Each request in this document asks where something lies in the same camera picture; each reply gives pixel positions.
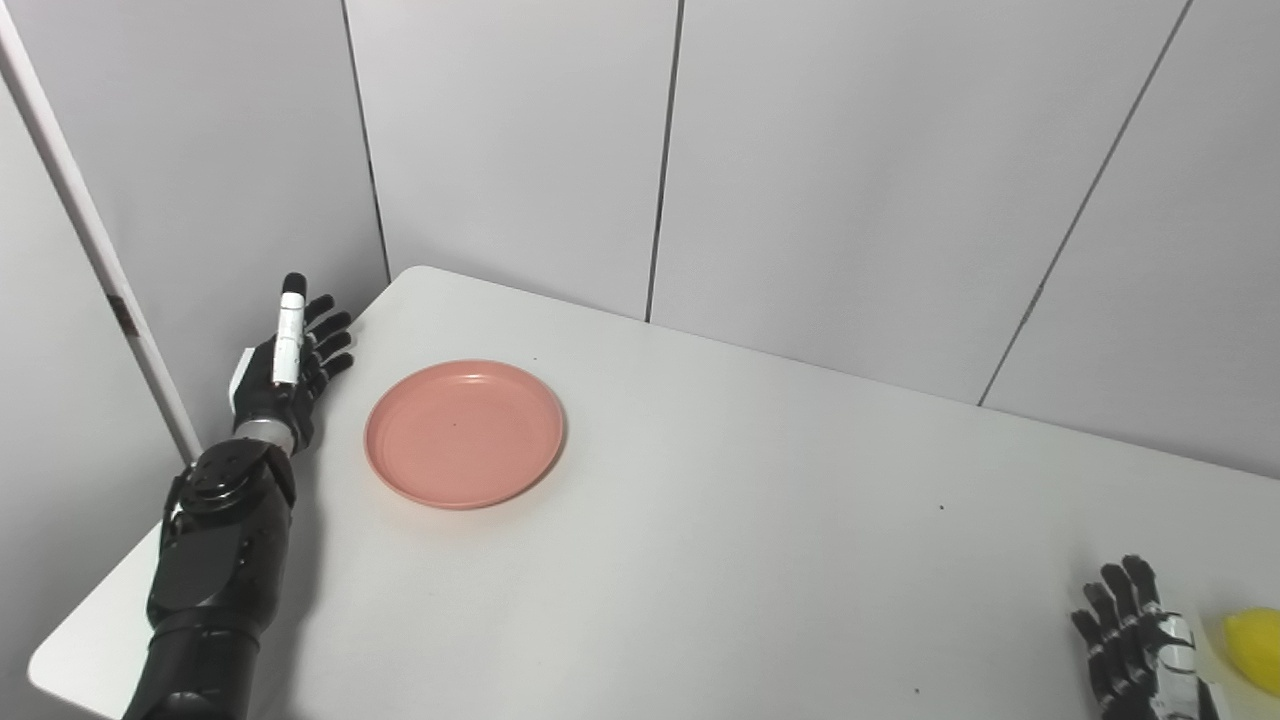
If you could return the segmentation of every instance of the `door hinge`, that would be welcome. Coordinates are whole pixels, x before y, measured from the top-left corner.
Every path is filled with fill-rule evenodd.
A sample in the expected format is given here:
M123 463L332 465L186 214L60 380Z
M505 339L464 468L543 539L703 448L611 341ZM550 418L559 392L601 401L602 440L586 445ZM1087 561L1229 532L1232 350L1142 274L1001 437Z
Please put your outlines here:
M106 301L111 305L111 311L115 313L115 322L120 323L124 336L138 337L138 327L133 324L133 316L129 315L129 309L124 305L124 299L119 295L108 295Z

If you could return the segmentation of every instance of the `lemon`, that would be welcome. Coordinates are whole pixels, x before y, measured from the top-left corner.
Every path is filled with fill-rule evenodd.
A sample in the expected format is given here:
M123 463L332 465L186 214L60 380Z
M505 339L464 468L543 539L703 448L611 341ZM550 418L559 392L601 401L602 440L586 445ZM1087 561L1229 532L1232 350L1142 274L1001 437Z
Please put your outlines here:
M1280 696L1280 610L1253 607L1222 620L1226 653L1254 685Z

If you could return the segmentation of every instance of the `robotic hand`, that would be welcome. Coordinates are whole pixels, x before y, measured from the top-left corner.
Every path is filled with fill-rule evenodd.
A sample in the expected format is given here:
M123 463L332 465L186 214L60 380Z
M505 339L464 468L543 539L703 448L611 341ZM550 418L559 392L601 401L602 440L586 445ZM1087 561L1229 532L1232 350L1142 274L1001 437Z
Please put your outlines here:
M124 720L242 720L259 637L275 615L296 489L289 456L314 436L311 411L352 365L351 315L306 279L284 281L276 336L246 352L232 439L174 478L147 597L155 628Z
M1088 643L1089 684L1102 720L1226 720L1196 674L1190 624L1161 607L1146 560L1126 555L1121 564L1102 568L1106 584L1084 585L1097 616L1071 614Z

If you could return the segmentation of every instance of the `white table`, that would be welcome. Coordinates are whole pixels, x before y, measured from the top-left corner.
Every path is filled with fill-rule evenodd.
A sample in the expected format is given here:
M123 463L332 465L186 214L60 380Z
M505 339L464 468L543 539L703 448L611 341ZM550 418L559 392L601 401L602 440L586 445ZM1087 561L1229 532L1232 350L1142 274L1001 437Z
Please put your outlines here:
M356 322L298 460L255 707L308 720L1093 717L1068 612L1128 552L1216 618L1280 606L1280 482L417 268ZM486 510L365 462L419 368L529 369L558 464ZM143 538L40 647L116 717L151 630ZM1236 719L1280 716L1221 666Z

